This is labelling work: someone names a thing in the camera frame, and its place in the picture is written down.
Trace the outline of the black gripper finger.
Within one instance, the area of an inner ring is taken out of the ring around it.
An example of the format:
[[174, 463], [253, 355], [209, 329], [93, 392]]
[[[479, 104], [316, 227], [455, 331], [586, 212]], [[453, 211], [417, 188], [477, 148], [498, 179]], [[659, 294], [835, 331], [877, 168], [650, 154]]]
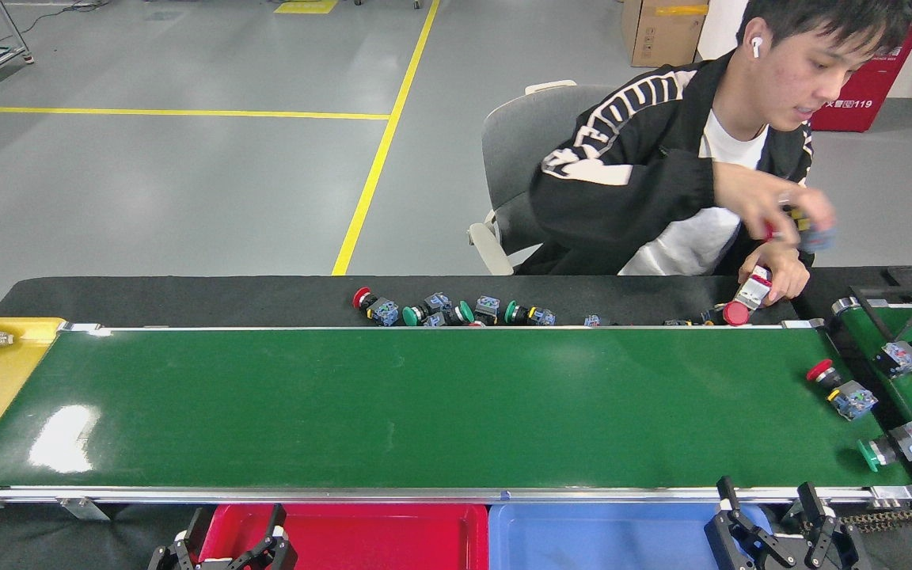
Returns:
[[200, 550], [212, 523], [216, 507], [199, 507], [193, 512], [187, 530], [175, 534], [170, 545], [152, 552], [148, 569], [202, 569]]
[[720, 569], [770, 569], [770, 554], [792, 556], [779, 538], [742, 512], [730, 477], [721, 477], [716, 489], [720, 510], [705, 524], [705, 532]]
[[297, 554], [283, 527], [286, 512], [279, 504], [226, 507], [226, 530], [235, 557], [226, 569], [293, 569]]
[[782, 516], [781, 528], [785, 548], [792, 555], [804, 556], [813, 569], [851, 569], [859, 560], [857, 547], [834, 509], [811, 482], [797, 487], [797, 501]]

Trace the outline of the person's left hand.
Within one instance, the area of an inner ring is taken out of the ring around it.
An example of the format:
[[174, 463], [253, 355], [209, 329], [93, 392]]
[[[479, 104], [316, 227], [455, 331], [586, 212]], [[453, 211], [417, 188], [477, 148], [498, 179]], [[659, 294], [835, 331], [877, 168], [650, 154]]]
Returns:
[[794, 299], [801, 295], [810, 279], [810, 273], [801, 263], [799, 255], [799, 250], [788, 243], [761, 243], [739, 267], [738, 283], [744, 284], [755, 267], [761, 266], [770, 270], [772, 276], [772, 287], [765, 298], [765, 306], [772, 306], [783, 299]]

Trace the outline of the person's right hand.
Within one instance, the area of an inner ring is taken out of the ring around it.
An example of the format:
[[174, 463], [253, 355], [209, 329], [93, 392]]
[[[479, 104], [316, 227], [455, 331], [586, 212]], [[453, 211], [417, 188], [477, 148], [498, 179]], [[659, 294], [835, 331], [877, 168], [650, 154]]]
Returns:
[[826, 234], [837, 225], [835, 210], [817, 188], [785, 183], [756, 188], [742, 210], [741, 217], [749, 234], [757, 241], [800, 242], [800, 227], [793, 213], [807, 221], [815, 232]]

